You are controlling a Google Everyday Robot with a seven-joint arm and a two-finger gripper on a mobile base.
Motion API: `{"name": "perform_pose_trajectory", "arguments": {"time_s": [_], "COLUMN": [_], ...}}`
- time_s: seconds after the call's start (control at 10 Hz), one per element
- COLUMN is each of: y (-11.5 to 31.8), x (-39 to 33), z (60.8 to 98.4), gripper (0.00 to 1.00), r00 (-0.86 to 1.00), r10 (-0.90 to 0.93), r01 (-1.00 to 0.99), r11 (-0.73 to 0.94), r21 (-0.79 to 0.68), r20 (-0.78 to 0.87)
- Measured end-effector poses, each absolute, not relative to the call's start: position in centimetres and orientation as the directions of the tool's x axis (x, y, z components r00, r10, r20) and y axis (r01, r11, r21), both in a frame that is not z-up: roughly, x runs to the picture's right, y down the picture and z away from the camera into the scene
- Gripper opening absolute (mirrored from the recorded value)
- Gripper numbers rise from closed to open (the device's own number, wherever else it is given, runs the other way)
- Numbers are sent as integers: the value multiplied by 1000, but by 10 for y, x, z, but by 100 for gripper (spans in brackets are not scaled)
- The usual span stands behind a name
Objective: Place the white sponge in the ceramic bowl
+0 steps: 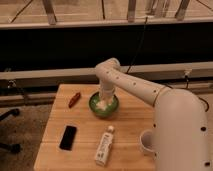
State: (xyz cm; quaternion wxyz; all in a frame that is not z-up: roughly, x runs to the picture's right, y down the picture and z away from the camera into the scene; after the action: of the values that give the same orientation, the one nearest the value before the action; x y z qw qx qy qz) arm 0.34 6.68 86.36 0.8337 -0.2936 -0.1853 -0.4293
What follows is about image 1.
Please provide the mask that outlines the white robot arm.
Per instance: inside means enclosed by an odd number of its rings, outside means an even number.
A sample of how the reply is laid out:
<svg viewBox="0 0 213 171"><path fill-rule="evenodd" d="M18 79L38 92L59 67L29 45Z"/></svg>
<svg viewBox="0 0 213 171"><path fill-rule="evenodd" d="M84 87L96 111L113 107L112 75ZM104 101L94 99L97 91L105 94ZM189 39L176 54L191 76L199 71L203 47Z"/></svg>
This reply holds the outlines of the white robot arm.
<svg viewBox="0 0 213 171"><path fill-rule="evenodd" d="M124 74L115 58L98 64L95 74L103 98L119 87L154 107L155 171L213 171L205 108L194 93Z"/></svg>

